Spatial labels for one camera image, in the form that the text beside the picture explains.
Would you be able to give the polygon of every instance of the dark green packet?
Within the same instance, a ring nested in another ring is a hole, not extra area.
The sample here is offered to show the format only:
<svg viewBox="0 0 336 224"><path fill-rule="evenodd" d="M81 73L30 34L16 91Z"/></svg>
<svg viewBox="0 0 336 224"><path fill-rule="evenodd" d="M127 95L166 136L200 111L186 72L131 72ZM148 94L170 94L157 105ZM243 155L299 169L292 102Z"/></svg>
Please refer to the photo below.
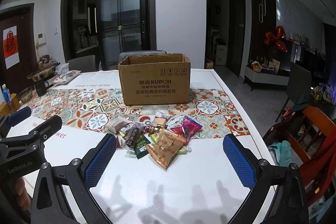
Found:
<svg viewBox="0 0 336 224"><path fill-rule="evenodd" d="M134 147L134 152L136 154L136 157L138 159L142 158L143 156L146 156L148 154L148 151L146 149L146 144L150 144L151 142L143 135L140 134L135 147Z"/></svg>

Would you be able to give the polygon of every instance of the green hat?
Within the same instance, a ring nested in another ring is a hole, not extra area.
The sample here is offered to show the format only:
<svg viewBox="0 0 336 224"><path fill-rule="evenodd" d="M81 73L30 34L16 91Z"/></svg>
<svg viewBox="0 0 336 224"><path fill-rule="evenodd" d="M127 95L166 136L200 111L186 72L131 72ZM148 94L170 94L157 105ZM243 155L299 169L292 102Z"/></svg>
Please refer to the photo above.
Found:
<svg viewBox="0 0 336 224"><path fill-rule="evenodd" d="M299 97L295 100L294 103L295 104L292 107L292 109L289 111L289 113L303 110L309 105L308 98L304 94L299 95Z"/></svg>

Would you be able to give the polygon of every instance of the blue bottle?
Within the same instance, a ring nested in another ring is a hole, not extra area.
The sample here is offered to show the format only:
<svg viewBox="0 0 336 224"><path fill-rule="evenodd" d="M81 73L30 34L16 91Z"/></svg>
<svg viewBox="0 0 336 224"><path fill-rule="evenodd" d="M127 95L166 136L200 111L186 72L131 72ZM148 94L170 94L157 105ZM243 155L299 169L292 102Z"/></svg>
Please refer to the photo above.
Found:
<svg viewBox="0 0 336 224"><path fill-rule="evenodd" d="M2 95L7 105L10 105L10 103L12 102L12 97L11 97L11 93L9 92L9 89L6 87L6 84L2 85Z"/></svg>

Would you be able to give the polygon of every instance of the human hand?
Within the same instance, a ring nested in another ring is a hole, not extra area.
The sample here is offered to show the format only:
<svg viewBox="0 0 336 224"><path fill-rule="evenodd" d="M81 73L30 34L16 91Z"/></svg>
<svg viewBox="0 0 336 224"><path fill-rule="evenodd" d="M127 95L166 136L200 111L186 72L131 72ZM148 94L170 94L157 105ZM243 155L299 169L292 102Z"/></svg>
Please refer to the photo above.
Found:
<svg viewBox="0 0 336 224"><path fill-rule="evenodd" d="M25 188L25 181L23 177L18 178L14 182L14 190L19 195L16 198L17 204L22 208L22 210L27 210L30 206L30 198L28 196L27 190Z"/></svg>

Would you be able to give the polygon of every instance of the purple curtain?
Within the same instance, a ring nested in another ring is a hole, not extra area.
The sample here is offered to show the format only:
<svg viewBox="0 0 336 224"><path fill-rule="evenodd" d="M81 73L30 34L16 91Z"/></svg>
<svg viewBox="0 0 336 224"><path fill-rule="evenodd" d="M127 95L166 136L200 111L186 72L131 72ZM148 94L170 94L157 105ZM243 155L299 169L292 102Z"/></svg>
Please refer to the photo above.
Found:
<svg viewBox="0 0 336 224"><path fill-rule="evenodd" d="M332 85L332 96L336 103L336 27L324 23L325 73L329 75L328 85Z"/></svg>

